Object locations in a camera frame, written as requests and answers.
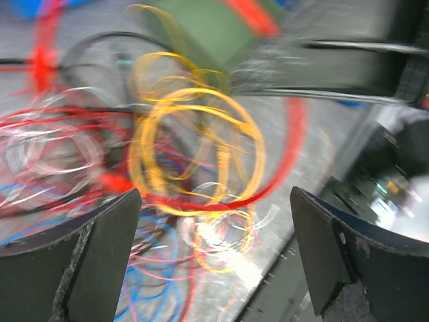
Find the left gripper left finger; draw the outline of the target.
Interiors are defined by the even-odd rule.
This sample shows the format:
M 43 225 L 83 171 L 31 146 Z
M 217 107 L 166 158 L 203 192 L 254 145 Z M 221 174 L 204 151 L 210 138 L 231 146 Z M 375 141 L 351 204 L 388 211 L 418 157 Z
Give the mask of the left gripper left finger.
M 133 189 L 1 246 L 1 320 L 112 321 L 140 209 Z

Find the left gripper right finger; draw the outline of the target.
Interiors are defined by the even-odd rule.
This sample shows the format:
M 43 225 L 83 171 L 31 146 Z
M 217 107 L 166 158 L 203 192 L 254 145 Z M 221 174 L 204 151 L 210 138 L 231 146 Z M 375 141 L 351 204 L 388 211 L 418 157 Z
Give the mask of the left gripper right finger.
M 315 315 L 323 321 L 428 320 L 428 243 L 297 186 L 290 204 Z

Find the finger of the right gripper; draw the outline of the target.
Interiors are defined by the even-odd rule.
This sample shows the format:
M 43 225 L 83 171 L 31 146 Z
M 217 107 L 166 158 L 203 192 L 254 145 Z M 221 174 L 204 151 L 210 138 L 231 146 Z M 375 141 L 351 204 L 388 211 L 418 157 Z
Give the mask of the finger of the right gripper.
M 428 49 L 411 44 L 301 39 L 265 47 L 231 73 L 242 95 L 418 104 Z

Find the green plastic tray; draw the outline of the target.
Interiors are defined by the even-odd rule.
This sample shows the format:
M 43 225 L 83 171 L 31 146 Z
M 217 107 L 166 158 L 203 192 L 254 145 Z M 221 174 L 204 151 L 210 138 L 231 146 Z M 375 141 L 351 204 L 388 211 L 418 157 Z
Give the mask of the green plastic tray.
M 150 1 L 147 28 L 197 66 L 228 72 L 279 34 L 287 1 Z

